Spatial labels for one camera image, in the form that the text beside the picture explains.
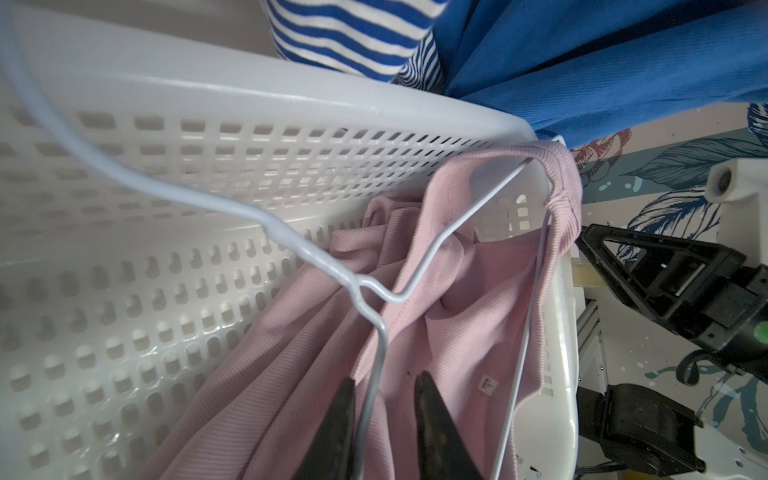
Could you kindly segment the pink tank top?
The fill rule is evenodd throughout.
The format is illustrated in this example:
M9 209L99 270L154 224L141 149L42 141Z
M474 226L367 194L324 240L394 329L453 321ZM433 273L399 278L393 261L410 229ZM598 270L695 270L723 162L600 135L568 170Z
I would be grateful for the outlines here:
M372 199L363 225L332 236L330 254L386 288L403 289L437 235L472 202L470 178L515 155L540 163L552 190L546 235L481 242L465 224L441 246L408 300L367 302L389 332L366 447L369 479L418 477L414 384L429 372L482 475L502 438L521 350L521 399L543 384L543 308L559 259L581 230L571 153L552 141L456 157L424 192ZM345 378L366 389L377 337L329 276L304 265L207 379L141 471L144 479L288 479Z

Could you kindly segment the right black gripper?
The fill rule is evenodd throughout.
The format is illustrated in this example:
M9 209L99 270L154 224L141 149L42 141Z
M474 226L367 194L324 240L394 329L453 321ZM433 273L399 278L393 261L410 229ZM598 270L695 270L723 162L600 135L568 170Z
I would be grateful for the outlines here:
M593 224L576 239L580 252L626 306L658 324L697 315L700 348L676 368L682 384L699 382L708 361L767 382L767 266L716 243Z

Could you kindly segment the striped tank top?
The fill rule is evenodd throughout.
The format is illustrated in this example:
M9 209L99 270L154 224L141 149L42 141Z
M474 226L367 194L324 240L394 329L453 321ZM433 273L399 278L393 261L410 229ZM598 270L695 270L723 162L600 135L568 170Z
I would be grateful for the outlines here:
M266 0L280 57L439 93L444 76L433 27L446 1Z

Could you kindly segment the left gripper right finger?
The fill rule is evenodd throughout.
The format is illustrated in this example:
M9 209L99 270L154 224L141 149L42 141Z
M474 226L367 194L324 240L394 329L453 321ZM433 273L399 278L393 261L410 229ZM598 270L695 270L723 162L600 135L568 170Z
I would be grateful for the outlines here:
M416 378L414 403L420 479L481 479L482 475L427 371Z

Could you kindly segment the white wire hanger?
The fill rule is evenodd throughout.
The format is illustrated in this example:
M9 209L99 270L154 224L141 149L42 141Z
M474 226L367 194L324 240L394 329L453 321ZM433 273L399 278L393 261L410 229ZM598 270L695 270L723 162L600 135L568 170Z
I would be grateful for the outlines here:
M339 261L333 259L330 254L299 235L282 219L267 211L194 188L152 178L104 154L88 139L72 128L65 116L40 89L37 80L25 63L24 55L15 37L13 11L9 1L1 3L1 64L8 83L19 97L27 113L61 147L77 157L83 164L94 168L119 184L144 194L233 215L246 220L253 220L262 225L264 232L271 239L293 250L297 256L314 265L347 290L353 307L377 332L375 360L360 412L353 450L352 477L354 479L362 479L364 477L366 443L374 400L381 383L389 343L388 328L381 315L364 300L362 290L368 288L377 297L388 303L402 304L408 300L422 277L426 274L439 248L448 239L449 235L454 233L481 207L515 179L518 174L524 171L533 159L519 154L518 156L522 161L514 169L502 177L499 183L476 200L465 212L438 234L422 256L420 263L408 279L405 287L395 293L383 287L371 276L353 273Z

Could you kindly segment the blue tank top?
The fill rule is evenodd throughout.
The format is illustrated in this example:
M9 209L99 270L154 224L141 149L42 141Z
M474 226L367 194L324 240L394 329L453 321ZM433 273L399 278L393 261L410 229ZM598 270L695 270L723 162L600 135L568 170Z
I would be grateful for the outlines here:
M572 146L767 99L763 1L452 1L433 34L448 96Z

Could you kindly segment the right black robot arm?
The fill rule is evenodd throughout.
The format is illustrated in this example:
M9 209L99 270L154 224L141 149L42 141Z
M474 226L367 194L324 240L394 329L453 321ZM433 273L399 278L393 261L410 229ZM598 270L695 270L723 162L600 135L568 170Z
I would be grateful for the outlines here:
M707 361L730 374L767 380L767 267L735 249L604 225L583 228L576 244L627 307L695 345L677 365L694 386ZM650 387L609 385L577 392L579 433L606 463L575 476L635 471L658 478L764 479L749 457L692 409Z

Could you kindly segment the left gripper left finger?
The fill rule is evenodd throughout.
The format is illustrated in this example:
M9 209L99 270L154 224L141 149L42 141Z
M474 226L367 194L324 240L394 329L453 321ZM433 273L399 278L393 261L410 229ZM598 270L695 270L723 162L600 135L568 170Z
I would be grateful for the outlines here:
M319 425L293 480L352 478L355 382L344 378Z

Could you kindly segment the white perforated basket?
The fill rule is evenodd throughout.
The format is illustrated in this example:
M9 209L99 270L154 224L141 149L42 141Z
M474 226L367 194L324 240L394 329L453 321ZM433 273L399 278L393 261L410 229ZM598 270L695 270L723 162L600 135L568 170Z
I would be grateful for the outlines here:
M263 208L320 247L368 201L521 119L28 2L34 76L104 153ZM81 164L1 89L1 475L134 479L300 267L255 223Z

